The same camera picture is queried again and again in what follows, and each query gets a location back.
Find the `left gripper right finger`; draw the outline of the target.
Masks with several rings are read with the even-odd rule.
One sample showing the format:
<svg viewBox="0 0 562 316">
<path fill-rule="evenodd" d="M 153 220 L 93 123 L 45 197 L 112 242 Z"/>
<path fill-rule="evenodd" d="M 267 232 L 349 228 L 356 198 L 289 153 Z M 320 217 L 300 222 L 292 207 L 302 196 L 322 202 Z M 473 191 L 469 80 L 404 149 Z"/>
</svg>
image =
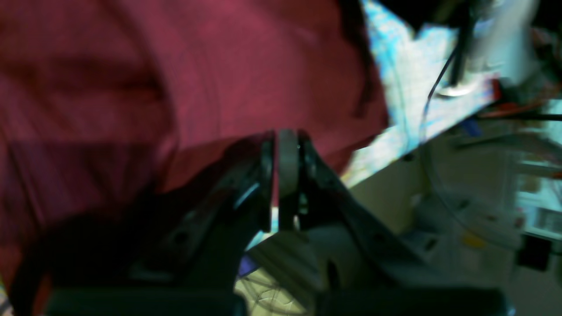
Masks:
<svg viewBox="0 0 562 316">
<path fill-rule="evenodd" d="M 281 286 L 313 316 L 509 316 L 493 288 L 437 272 L 366 210 L 304 132 L 277 135 Z"/>
</svg>

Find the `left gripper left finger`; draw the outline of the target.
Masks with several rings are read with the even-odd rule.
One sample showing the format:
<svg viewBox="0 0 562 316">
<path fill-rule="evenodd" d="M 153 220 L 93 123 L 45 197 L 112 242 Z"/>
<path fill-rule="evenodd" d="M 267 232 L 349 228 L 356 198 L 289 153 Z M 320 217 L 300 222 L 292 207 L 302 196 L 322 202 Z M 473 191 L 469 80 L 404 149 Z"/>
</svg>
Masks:
<svg viewBox="0 0 562 316">
<path fill-rule="evenodd" d="M 181 188 L 120 218 L 88 213 L 45 238 L 48 316 L 241 316 L 247 246 L 271 228 L 277 137 L 251 136 Z"/>
</svg>

